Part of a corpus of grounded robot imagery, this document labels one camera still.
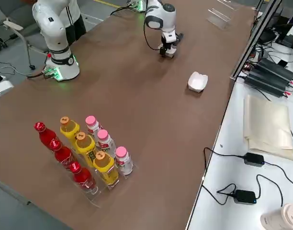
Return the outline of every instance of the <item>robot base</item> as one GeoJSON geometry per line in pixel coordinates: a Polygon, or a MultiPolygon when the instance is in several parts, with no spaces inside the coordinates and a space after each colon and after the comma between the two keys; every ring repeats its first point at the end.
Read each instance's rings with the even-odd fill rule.
{"type": "Polygon", "coordinates": [[[57,81],[70,80],[77,77],[79,74],[79,64],[75,58],[71,66],[55,64],[52,62],[51,58],[48,58],[45,64],[44,75],[53,77],[57,81]]]}

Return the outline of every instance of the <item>beige cloth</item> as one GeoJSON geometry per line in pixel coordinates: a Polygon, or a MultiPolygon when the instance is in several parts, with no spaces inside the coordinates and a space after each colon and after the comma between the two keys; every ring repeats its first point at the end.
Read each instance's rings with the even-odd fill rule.
{"type": "Polygon", "coordinates": [[[247,96],[244,101],[244,137],[250,150],[293,161],[293,139],[285,105],[247,96]]]}

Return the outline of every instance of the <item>white paper cup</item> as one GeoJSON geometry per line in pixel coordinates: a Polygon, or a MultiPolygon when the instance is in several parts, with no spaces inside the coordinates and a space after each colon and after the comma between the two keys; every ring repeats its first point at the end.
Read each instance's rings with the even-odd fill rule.
{"type": "Polygon", "coordinates": [[[293,204],[262,214],[260,221],[266,230],[293,230],[293,204]]]}

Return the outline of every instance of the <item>yellow bottle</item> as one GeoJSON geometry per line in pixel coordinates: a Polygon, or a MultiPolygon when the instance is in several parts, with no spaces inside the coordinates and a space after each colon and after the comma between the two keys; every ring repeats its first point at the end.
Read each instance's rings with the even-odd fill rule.
{"type": "Polygon", "coordinates": [[[60,119],[60,132],[75,146],[76,134],[79,133],[79,124],[64,116],[60,119]]]}
{"type": "Polygon", "coordinates": [[[93,168],[93,160],[95,159],[96,148],[95,141],[90,135],[79,132],[76,135],[75,148],[78,154],[81,154],[89,167],[93,168]]]}
{"type": "Polygon", "coordinates": [[[113,187],[119,182],[119,173],[114,166],[114,159],[103,151],[98,151],[93,160],[93,166],[101,173],[102,179],[105,183],[113,187]]]}

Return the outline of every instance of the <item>red bottle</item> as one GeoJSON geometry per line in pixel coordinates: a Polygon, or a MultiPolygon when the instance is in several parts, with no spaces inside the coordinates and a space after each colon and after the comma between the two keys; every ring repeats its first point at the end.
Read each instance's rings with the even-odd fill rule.
{"type": "Polygon", "coordinates": [[[49,149],[52,150],[50,147],[50,143],[52,140],[59,140],[56,136],[56,133],[52,131],[51,129],[48,129],[45,127],[45,125],[42,122],[37,122],[34,125],[34,128],[39,133],[39,138],[41,142],[49,149]]]}
{"type": "Polygon", "coordinates": [[[71,172],[73,172],[73,180],[77,183],[85,192],[96,194],[98,187],[95,183],[95,179],[92,177],[88,169],[81,167],[76,161],[71,164],[71,172]]]}
{"type": "Polygon", "coordinates": [[[71,164],[77,161],[75,156],[73,156],[72,151],[66,146],[62,146],[60,140],[52,140],[50,149],[54,151],[56,160],[58,160],[58,162],[61,163],[68,171],[71,171],[71,164]]]}

